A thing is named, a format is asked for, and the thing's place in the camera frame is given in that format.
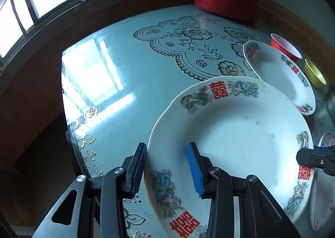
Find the white plate red characters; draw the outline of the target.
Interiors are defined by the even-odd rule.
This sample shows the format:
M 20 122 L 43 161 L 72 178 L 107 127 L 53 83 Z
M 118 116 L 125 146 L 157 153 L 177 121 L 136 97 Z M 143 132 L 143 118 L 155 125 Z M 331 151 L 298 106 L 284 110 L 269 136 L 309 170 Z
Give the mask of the white plate red characters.
M 314 114 L 316 99 L 312 86 L 298 65 L 286 54 L 254 40 L 244 43 L 242 51 L 259 79 L 284 93 L 301 114 Z
M 291 100 L 266 82 L 219 76 L 180 93 L 151 132 L 144 183 L 170 237 L 205 237 L 210 201 L 195 191 L 187 159 L 201 155 L 231 176 L 257 176 L 292 222 L 303 213 L 314 171 L 296 161 L 313 148 L 309 127 Z

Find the floral plastic tablecloth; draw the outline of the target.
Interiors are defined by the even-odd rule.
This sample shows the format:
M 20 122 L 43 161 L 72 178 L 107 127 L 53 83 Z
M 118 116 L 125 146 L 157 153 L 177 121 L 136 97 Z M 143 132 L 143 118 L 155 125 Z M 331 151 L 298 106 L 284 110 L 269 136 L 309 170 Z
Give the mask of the floral plastic tablecloth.
M 219 76 L 259 79 L 242 51 L 250 40 L 270 45 L 269 29 L 189 5 L 131 17 L 66 49 L 61 72 L 65 115 L 88 174 L 105 175 L 140 142 L 148 146 L 157 120 L 189 87 Z M 312 89 L 316 110 L 303 117 L 313 145 L 332 144 L 326 88 Z M 294 224 L 302 237 L 334 237 L 334 215 L 321 231 L 312 229 L 312 187 Z M 124 201 L 124 216 L 130 237 L 170 237 L 149 203 L 144 180 L 139 193 Z

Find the red electric cooker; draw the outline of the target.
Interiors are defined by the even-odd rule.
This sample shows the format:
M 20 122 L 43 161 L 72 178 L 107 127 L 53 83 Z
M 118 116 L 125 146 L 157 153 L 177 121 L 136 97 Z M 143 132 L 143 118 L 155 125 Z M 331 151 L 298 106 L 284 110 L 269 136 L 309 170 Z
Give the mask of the red electric cooker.
M 221 17 L 253 22 L 259 20 L 258 0 L 195 0 L 195 5 Z

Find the large purple floral plate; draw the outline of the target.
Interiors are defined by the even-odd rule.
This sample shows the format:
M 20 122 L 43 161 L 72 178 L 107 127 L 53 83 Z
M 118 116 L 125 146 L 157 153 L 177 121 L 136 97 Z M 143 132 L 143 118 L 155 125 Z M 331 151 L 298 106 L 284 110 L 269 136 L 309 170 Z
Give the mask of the large purple floral plate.
M 313 158 L 312 163 L 314 180 L 311 195 L 311 226 L 314 231 L 321 231 L 334 215 L 334 175 L 326 173 L 325 158 Z

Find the yellow plastic bowl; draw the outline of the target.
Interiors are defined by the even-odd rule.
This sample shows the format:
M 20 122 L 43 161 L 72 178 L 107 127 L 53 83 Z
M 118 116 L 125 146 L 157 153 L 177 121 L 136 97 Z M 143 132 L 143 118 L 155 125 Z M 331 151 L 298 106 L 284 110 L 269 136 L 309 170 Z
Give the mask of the yellow plastic bowl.
M 310 83 L 316 88 L 326 86 L 326 79 L 320 70 L 315 66 L 315 64 L 307 58 L 305 58 L 304 62 L 304 73 L 309 79 Z

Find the red plastic bowl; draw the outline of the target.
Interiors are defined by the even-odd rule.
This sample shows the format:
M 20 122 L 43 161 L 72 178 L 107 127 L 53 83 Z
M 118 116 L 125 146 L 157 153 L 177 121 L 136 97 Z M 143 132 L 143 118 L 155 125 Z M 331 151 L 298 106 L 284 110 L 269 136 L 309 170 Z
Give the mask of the red plastic bowl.
M 286 54 L 293 62 L 297 63 L 299 60 L 303 58 L 298 49 L 283 37 L 275 33 L 271 33 L 270 37 L 271 37 L 271 43 L 270 43 L 271 46 Z

